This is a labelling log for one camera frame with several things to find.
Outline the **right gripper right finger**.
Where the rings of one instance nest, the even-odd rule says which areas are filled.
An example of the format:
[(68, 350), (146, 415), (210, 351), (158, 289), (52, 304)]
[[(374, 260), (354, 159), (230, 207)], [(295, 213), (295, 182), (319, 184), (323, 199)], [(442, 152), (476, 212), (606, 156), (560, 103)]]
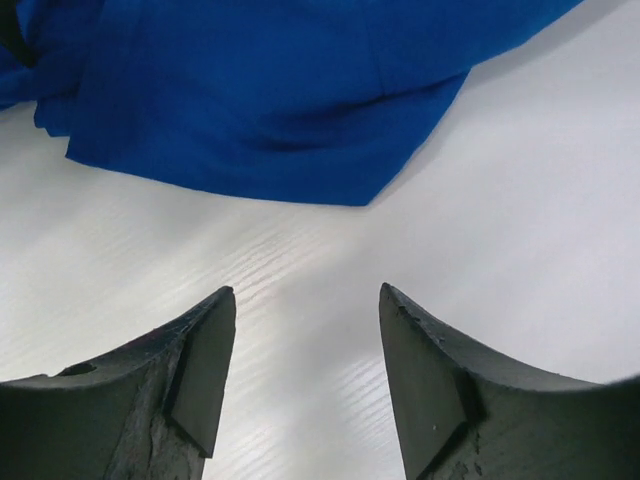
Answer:
[(595, 384), (504, 355), (383, 285), (379, 322), (409, 479), (635, 479), (639, 381)]

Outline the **blue printed t-shirt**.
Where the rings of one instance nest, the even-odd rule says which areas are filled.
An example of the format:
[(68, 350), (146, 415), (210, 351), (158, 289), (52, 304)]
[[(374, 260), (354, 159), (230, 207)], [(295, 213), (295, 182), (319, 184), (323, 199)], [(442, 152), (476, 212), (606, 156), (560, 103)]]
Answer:
[(105, 170), (364, 206), (570, 1), (5, 1), (1, 105)]

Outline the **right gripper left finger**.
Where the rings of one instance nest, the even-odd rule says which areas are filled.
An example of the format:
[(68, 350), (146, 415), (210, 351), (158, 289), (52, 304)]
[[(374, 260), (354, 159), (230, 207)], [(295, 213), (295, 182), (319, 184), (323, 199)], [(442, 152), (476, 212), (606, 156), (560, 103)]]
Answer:
[(200, 479), (235, 338), (225, 286), (103, 355), (1, 385), (4, 479)]

